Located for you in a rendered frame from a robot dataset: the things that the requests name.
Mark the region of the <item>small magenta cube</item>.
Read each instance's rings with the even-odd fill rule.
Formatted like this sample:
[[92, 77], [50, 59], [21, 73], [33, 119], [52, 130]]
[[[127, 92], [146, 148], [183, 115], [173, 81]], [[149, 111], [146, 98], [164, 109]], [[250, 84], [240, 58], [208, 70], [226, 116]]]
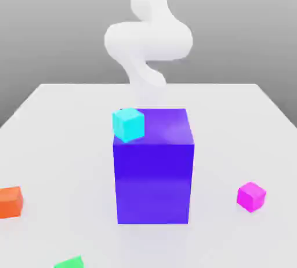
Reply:
[[266, 190], [254, 182], [241, 186], [237, 192], [237, 204], [253, 213], [265, 203]]

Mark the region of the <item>large purple box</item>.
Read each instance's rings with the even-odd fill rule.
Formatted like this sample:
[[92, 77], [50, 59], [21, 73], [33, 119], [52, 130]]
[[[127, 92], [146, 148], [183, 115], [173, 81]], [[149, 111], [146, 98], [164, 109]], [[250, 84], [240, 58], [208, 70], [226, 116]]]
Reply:
[[141, 110], [145, 135], [113, 140], [119, 224], [189, 221], [194, 139], [184, 108]]

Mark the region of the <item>small orange cube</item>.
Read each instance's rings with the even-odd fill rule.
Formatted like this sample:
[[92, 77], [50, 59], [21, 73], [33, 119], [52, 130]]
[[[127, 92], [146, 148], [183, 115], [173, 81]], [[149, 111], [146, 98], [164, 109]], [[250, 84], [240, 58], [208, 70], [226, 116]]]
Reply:
[[20, 186], [0, 189], [0, 219], [18, 217], [22, 209], [23, 195]]

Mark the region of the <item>small green cube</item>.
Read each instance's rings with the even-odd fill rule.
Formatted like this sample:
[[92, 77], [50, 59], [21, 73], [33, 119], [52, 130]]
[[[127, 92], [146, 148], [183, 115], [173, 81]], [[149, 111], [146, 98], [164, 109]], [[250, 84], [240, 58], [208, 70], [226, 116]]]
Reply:
[[57, 263], [53, 268], [84, 268], [84, 262], [81, 256], [76, 256], [70, 259], [67, 259], [63, 262]]

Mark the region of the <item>small cyan cube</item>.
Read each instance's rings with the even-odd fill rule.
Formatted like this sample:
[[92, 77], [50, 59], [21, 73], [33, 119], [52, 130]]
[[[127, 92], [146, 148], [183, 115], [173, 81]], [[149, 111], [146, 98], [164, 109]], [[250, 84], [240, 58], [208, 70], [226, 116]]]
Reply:
[[135, 108], [120, 109], [112, 114], [114, 135], [124, 143], [144, 137], [144, 114]]

